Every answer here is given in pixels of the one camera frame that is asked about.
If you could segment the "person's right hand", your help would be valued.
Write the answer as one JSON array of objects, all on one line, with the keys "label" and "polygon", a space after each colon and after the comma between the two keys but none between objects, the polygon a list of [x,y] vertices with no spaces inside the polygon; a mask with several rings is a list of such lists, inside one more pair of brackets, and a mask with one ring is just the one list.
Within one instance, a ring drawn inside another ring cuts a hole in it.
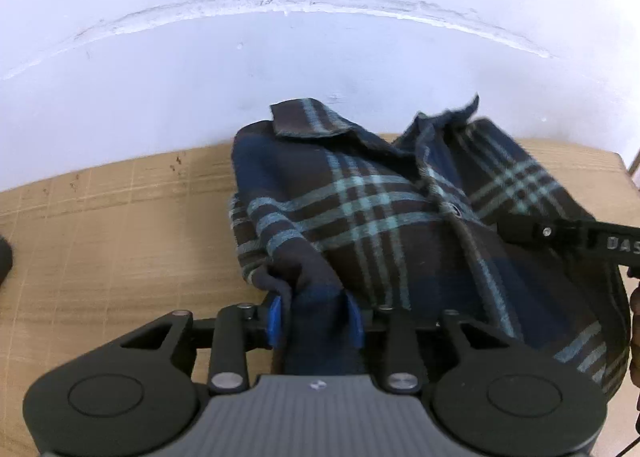
[{"label": "person's right hand", "polygon": [[640,316],[640,286],[634,288],[629,296],[629,307],[633,317]]}]

